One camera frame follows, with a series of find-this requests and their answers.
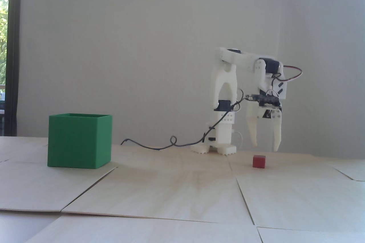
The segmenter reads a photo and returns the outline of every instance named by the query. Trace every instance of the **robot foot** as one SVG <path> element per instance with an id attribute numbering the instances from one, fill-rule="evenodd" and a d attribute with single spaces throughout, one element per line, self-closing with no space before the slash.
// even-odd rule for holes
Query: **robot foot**
<path id="1" fill-rule="evenodd" d="M 193 152 L 196 152 L 199 154 L 206 154 L 209 152 L 210 145 L 205 144 L 205 143 L 199 143 L 199 144 L 194 144 L 194 145 L 190 146 L 190 148 Z"/>
<path id="2" fill-rule="evenodd" d="M 217 145 L 217 152 L 221 155 L 230 155 L 235 154 L 237 152 L 237 147 L 231 144 L 220 144 Z"/>

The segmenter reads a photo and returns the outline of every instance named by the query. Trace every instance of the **red wire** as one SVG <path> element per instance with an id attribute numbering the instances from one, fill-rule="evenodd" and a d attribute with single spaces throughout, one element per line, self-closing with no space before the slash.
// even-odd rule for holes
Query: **red wire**
<path id="1" fill-rule="evenodd" d="M 278 76 L 278 77 L 276 77 L 276 80 L 278 80 L 278 81 L 290 81 L 290 80 L 294 80 L 294 79 L 296 79 L 296 78 L 298 78 L 300 75 L 302 75 L 302 73 L 303 73 L 303 70 L 301 70 L 299 67 L 296 67 L 296 66 L 284 66 L 284 67 L 287 67 L 287 68 L 293 68 L 293 69 L 296 69 L 296 70 L 299 70 L 300 71 L 300 73 L 298 74 L 298 75 L 295 75 L 294 77 L 291 77 L 291 78 L 289 78 L 289 79 L 285 79 L 285 80 L 281 80 L 281 79 L 279 79 L 278 77 L 280 77 L 281 76 L 281 74 Z"/>

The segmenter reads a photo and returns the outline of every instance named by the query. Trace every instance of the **white plastic part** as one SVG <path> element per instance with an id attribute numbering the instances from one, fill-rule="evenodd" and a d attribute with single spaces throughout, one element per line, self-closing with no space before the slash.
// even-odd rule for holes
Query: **white plastic part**
<path id="1" fill-rule="evenodd" d="M 234 103 L 237 100 L 236 65 L 229 62 L 223 62 L 221 53 L 221 49 L 217 49 L 215 64 L 211 74 L 211 105 L 213 109 L 218 107 L 219 92 L 221 91 L 223 84 L 226 84 L 226 87 L 228 88 L 230 101 Z"/>
<path id="2" fill-rule="evenodd" d="M 236 53 L 225 48 L 218 48 L 215 54 L 215 63 L 211 74 L 211 107 L 212 110 L 218 107 L 219 93 L 223 86 L 227 88 L 228 94 L 226 98 L 231 101 L 231 104 L 237 100 L 237 77 L 236 66 L 239 66 L 247 71 L 254 73 L 257 83 L 257 94 L 260 91 L 278 94 L 280 99 L 285 99 L 287 92 L 287 83 L 274 80 L 273 75 L 266 73 L 266 62 L 261 58 L 270 58 L 270 56 L 259 56 L 252 53 Z M 279 62 L 280 73 L 279 79 L 284 79 L 284 66 Z M 254 146 L 257 146 L 257 119 L 262 118 L 266 110 L 279 111 L 279 114 L 274 117 L 265 119 L 271 122 L 271 127 L 274 131 L 273 149 L 277 151 L 281 142 L 281 111 L 274 107 L 260 107 L 255 101 L 248 101 L 246 119 L 250 131 L 251 141 Z M 213 126 L 226 112 L 214 111 L 213 120 L 209 126 Z M 229 112 L 224 119 L 215 126 L 215 129 L 206 136 L 204 143 L 192 145 L 191 148 L 197 153 L 207 153 L 210 147 L 216 147 L 218 153 L 228 155 L 236 153 L 236 147 L 231 145 L 232 141 L 232 125 L 234 124 L 234 112 Z M 209 138 L 215 138 L 215 141 L 210 141 Z"/>
<path id="3" fill-rule="evenodd" d="M 279 62 L 279 70 L 278 73 L 281 74 L 279 79 L 284 79 L 284 65 L 282 62 Z M 262 90 L 263 92 L 267 92 L 270 89 L 273 89 L 279 95 L 279 99 L 285 99 L 287 96 L 287 83 L 281 82 L 279 80 L 273 81 L 273 74 L 266 73 L 266 63 L 264 60 L 259 59 L 255 62 L 254 66 L 254 75 L 256 78 L 258 92 Z"/>
<path id="4" fill-rule="evenodd" d="M 266 111 L 270 111 L 271 118 L 263 118 Z M 261 107 L 255 101 L 248 101 L 246 121 L 250 132 L 251 142 L 257 146 L 257 120 L 264 119 L 270 123 L 271 130 L 274 134 L 273 151 L 279 149 L 281 143 L 281 111 L 274 107 Z"/>

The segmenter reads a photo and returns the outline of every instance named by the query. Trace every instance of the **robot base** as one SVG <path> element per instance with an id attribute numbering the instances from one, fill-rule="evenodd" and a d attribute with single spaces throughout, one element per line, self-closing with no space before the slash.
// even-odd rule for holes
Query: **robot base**
<path id="1" fill-rule="evenodd" d="M 209 152 L 210 146 L 217 148 L 218 154 L 221 155 L 230 155 L 235 154 L 237 147 L 231 144 L 214 144 L 214 142 L 204 142 L 199 144 L 194 144 L 191 147 L 191 150 L 193 152 L 199 153 L 199 154 L 205 154 Z"/>

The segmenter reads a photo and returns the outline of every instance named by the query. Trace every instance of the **cable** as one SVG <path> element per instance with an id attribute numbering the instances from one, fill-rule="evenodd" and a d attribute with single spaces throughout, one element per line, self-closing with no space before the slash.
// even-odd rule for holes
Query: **cable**
<path id="1" fill-rule="evenodd" d="M 181 144 L 181 145 L 179 145 L 179 144 L 176 144 L 177 143 L 177 137 L 176 136 L 174 136 L 174 135 L 172 135 L 171 136 L 171 138 L 170 138 L 170 145 L 168 145 L 168 146 L 165 146 L 165 147 L 162 147 L 162 148 L 153 148 L 153 147 L 148 147 L 148 146 L 145 146 L 145 145 L 142 145 L 142 144 L 140 144 L 140 143 L 138 143 L 137 141 L 135 141 L 135 140 L 132 140 L 132 139 L 124 139 L 123 140 L 123 142 L 120 144 L 120 145 L 123 145 L 123 143 L 125 143 L 126 141 L 131 141 L 131 142 L 133 142 L 133 143 L 135 143 L 135 144 L 137 144 L 137 145 L 139 145 L 139 146 L 141 146 L 141 147 L 143 147 L 143 148 L 147 148 L 147 149 L 151 149 L 151 150 L 157 150 L 157 151 L 160 151 L 160 150 L 163 150 L 163 149 L 166 149 L 166 148 L 169 148 L 169 147 L 172 147 L 172 146 L 175 146 L 175 147 L 184 147 L 184 146 L 190 146 L 190 145 L 194 145 L 194 144 L 198 144 L 198 143 L 200 143 L 200 142 L 202 142 L 205 138 L 206 138 L 206 136 L 210 133 L 210 131 L 212 131 L 214 128 L 215 128 L 215 126 L 218 124 L 218 123 L 220 123 L 223 119 L 224 119 L 224 117 L 231 111 L 231 110 L 233 110 L 234 109 L 234 107 L 236 106 L 236 105 L 239 105 L 240 106 L 240 103 L 243 101 L 243 100 L 248 100 L 248 98 L 246 98 L 246 97 L 244 97 L 244 92 L 242 91 L 242 89 L 240 89 L 241 90 L 241 92 L 242 92 L 242 97 L 241 97 L 241 99 L 239 100 L 239 101 L 236 101 L 233 105 L 231 105 L 231 109 L 229 110 L 229 111 L 227 111 L 226 113 L 224 113 L 224 115 L 213 125 L 213 126 L 211 126 L 211 127 L 209 127 L 209 130 L 206 132 L 206 133 L 204 133 L 204 135 L 203 135 L 203 137 L 201 138 L 201 139 L 199 139 L 198 141 L 196 141 L 196 142 L 192 142 L 192 143 L 190 143 L 190 144 Z"/>
<path id="2" fill-rule="evenodd" d="M 239 132 L 239 131 L 234 131 L 234 133 L 238 133 L 240 136 L 241 136 L 241 143 L 240 143 L 240 146 L 238 147 L 239 149 L 241 149 L 241 147 L 242 147 L 242 144 L 243 144 L 243 142 L 244 142 L 244 137 L 242 136 L 242 134 L 241 134 L 241 132 Z"/>
<path id="3" fill-rule="evenodd" d="M 274 89 L 267 90 L 266 96 L 269 94 L 270 91 L 271 91 L 271 96 L 274 96 L 274 93 L 275 93 L 276 97 L 279 97 L 279 94 Z"/>
<path id="4" fill-rule="evenodd" d="M 288 82 L 288 81 L 292 81 L 292 80 L 295 80 L 295 79 L 299 78 L 303 74 L 303 70 L 301 70 L 299 67 L 296 67 L 296 66 L 284 66 L 284 67 L 299 70 L 300 73 L 298 75 L 295 75 L 294 77 L 289 78 L 289 79 L 279 79 L 279 77 L 281 76 L 281 73 L 277 73 L 279 75 L 275 76 L 275 77 L 274 77 L 274 75 L 276 75 L 276 74 L 273 74 L 273 80 L 271 82 L 271 86 L 273 86 L 274 80 L 278 80 L 278 81 L 281 81 L 281 82 Z"/>

